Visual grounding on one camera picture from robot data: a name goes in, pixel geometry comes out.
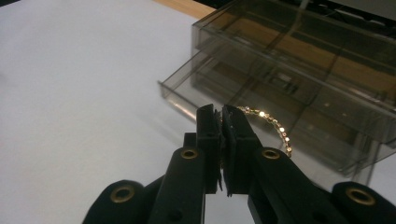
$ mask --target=white table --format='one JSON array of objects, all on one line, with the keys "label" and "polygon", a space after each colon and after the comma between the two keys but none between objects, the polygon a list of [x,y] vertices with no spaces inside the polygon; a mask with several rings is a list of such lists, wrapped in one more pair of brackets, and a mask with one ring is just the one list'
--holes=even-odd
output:
[{"label": "white table", "polygon": [[[157,81],[190,58],[194,22],[149,0],[0,7],[0,223],[80,223],[109,184],[164,174],[195,125]],[[392,159],[374,187],[396,202]],[[208,196],[206,223],[252,223],[245,199]]]}]

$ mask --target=beaded bracelet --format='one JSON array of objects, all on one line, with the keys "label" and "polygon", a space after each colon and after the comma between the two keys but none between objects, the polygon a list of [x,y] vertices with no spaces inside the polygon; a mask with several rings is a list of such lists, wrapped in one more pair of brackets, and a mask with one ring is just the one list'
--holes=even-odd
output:
[{"label": "beaded bracelet", "polygon": [[267,114],[262,110],[251,109],[248,106],[237,106],[237,108],[242,110],[242,112],[244,112],[244,114],[246,115],[256,115],[261,118],[264,118],[268,123],[273,124],[274,128],[279,133],[279,136],[282,139],[283,144],[285,145],[286,155],[288,155],[289,158],[291,157],[292,149],[290,146],[290,139],[286,134],[285,128],[282,127],[282,125],[277,121],[277,119],[274,119],[273,117],[270,116],[270,114]]}]

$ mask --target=jewelry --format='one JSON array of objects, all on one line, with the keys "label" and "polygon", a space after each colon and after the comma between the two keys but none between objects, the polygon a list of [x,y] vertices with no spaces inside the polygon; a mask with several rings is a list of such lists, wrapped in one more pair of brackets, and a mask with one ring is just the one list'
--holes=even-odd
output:
[{"label": "jewelry", "polygon": [[237,106],[238,109],[242,110],[244,114],[246,115],[256,115],[261,118],[264,118],[268,123],[274,125],[274,128],[276,129],[277,133],[279,133],[280,138],[283,141],[283,144],[285,145],[285,153],[286,155],[290,158],[291,157],[291,146],[290,146],[290,139],[288,138],[288,135],[286,134],[285,128],[282,127],[282,125],[277,121],[277,119],[274,119],[273,117],[270,116],[270,114],[265,113],[262,110],[258,109],[251,109],[248,106]]}]

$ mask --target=wooden surface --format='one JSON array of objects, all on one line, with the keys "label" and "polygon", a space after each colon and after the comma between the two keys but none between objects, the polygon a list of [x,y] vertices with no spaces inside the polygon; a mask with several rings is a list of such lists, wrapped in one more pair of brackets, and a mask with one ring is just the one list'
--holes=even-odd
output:
[{"label": "wooden surface", "polygon": [[201,19],[209,13],[215,11],[213,7],[207,7],[203,4],[194,2],[192,0],[154,0],[160,4],[171,7],[177,11],[183,12],[187,15],[193,16],[196,19]]}]

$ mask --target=acrylic organizer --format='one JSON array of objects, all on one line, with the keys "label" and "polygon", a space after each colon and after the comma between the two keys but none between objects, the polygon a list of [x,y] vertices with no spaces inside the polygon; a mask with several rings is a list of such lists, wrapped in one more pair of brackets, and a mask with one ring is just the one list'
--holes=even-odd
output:
[{"label": "acrylic organizer", "polygon": [[[293,161],[325,189],[368,184],[396,151],[396,44],[279,2],[234,1],[192,26],[192,58],[161,83],[194,119],[214,104],[248,105],[286,128]],[[272,125],[249,118],[264,146]]]}]

